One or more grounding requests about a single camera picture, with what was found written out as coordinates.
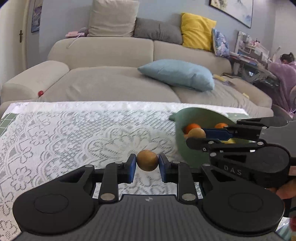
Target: floral pillow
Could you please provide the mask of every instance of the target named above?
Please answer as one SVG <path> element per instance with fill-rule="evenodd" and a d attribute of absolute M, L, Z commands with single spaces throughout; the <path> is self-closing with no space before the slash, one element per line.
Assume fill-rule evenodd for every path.
<path fill-rule="evenodd" d="M 214 28 L 212 29 L 212 32 L 213 32 L 213 48 L 214 48 L 215 55 L 218 57 L 228 58 L 229 46 L 225 36 Z"/>

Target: woman's hair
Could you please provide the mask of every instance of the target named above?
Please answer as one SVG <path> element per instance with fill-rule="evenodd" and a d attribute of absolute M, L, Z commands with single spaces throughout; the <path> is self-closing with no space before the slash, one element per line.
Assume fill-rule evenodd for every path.
<path fill-rule="evenodd" d="M 294 55 L 292 53 L 290 53 L 290 54 L 283 54 L 280 57 L 280 60 L 281 61 L 287 60 L 289 63 L 291 63 L 291 62 L 294 62 L 295 61 L 295 57 L 294 57 Z"/>

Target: sofa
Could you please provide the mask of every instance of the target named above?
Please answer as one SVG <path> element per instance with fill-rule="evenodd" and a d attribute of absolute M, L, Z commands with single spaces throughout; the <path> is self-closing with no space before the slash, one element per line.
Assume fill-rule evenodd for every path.
<path fill-rule="evenodd" d="M 13 102 L 147 101 L 237 107 L 253 118 L 273 116 L 271 98 L 239 78 L 225 77 L 235 89 L 215 80 L 213 91 L 198 92 L 168 86 L 137 70 L 160 59 L 202 65 L 216 75 L 231 73 L 227 59 L 181 45 L 133 37 L 63 39 L 53 46 L 48 61 L 3 85 L 1 113 Z"/>

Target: bowl handle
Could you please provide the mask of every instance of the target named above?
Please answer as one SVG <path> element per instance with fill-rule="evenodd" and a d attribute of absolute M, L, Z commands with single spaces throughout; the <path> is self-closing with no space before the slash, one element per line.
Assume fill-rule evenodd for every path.
<path fill-rule="evenodd" d="M 176 114 L 177 113 L 173 113 L 170 115 L 170 117 L 168 118 L 170 121 L 175 121 L 176 120 Z"/>

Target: blue pillow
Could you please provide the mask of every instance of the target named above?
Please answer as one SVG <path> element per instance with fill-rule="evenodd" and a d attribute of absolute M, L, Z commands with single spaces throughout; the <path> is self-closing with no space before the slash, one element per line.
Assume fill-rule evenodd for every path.
<path fill-rule="evenodd" d="M 229 46 L 225 36 L 214 28 L 212 29 L 212 34 L 215 55 L 218 57 L 229 58 Z"/>
<path fill-rule="evenodd" d="M 210 91 L 215 87 L 213 75 L 207 68 L 181 60 L 157 60 L 139 67 L 138 70 L 172 86 L 198 91 Z"/>

